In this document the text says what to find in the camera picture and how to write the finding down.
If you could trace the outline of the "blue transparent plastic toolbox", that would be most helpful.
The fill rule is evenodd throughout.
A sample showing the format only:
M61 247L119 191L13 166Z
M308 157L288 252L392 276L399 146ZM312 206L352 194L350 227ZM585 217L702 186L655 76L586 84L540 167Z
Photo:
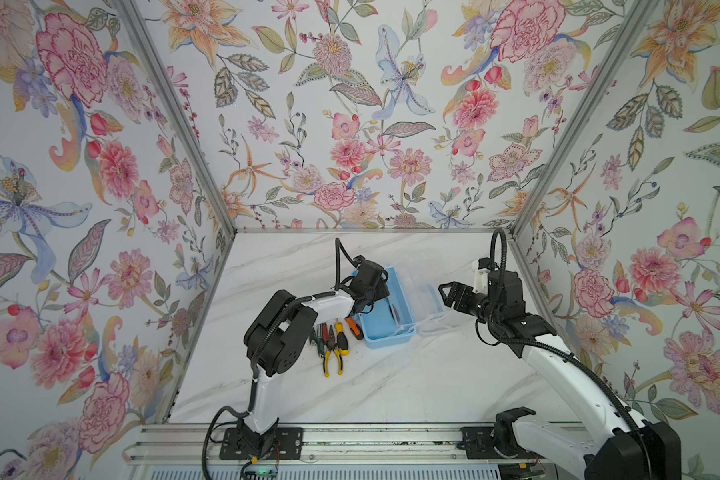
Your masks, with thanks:
M461 315L445 307L438 292L437 264L406 257L386 268L389 296L373 309L355 317L371 349L402 345L414 336L434 337L452 333L465 323ZM399 314L397 328L390 315L392 302Z

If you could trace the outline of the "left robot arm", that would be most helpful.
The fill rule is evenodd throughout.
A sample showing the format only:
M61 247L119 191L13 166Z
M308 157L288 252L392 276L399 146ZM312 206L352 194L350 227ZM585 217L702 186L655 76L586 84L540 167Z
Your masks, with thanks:
M277 424L284 375L298 360L314 326L344 320L389 296L389 274L379 264L362 258L356 272L328 291L296 297L277 291L244 335L252 371L252 393L243 425L263 435Z

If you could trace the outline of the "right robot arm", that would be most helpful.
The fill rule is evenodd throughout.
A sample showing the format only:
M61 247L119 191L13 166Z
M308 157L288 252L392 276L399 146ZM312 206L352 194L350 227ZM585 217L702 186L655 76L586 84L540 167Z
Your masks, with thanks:
M565 351L555 330L527 312L514 272L490 271L479 290L460 282L441 284L443 304L488 327L494 345L508 347L539 373L576 414L587 435L576 437L528 407L496 415L489 435L466 445L491 447L511 459L533 453L577 479L679 479L681 440L666 423L631 409L594 371Z

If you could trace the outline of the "orange black screwdriver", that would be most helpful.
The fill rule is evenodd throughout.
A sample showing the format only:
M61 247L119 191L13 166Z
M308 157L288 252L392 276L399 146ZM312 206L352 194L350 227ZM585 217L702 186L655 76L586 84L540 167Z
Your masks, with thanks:
M347 317L345 319L347 325L349 326L350 331L352 332L352 335L359 341L362 341L364 339L364 334L359 326L358 323L355 322L355 320L352 317Z

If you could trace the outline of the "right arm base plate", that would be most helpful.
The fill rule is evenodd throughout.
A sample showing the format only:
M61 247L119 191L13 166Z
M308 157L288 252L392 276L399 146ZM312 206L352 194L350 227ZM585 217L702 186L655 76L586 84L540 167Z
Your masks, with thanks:
M510 460L535 461L539 458L533 452L511 447L508 453L502 453L496 446L492 426L467 426L460 429L461 441L457 444L468 460Z

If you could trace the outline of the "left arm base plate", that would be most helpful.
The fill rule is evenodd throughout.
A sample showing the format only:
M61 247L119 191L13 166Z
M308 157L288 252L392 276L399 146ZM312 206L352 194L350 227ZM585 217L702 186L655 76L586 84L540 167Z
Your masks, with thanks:
M259 434L245 425L225 431L219 459L242 461L256 458L273 460L299 460L304 445L304 429L274 426Z

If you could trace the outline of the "aluminium mounting rail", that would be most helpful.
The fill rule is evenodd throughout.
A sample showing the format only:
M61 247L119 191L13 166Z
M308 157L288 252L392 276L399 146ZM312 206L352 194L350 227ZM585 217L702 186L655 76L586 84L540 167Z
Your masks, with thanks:
M329 464L455 464L462 462L508 463L510 460L468 460L457 448L460 429L467 426L492 426L490 423L310 423L285 424L281 427L304 429L304 445L299 460L259 461L264 464L297 466ZM205 424L166 424L140 429L135 444L123 456L128 466L196 465L205 457L208 465L239 465L242 461L219 459L224 433L231 424L216 428L206 439ZM536 452L537 461L546 463Z

